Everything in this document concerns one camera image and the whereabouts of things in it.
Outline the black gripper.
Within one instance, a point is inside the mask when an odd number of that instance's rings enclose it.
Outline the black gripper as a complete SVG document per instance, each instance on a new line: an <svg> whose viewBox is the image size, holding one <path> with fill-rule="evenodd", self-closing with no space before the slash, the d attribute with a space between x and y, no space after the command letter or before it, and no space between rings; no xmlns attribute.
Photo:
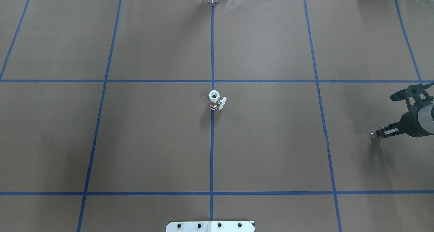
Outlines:
<svg viewBox="0 0 434 232"><path fill-rule="evenodd" d="M379 130L376 130L376 137L391 137L407 134L411 137L422 137L422 128L418 122L418 113L404 113L399 123L393 123Z"/></svg>

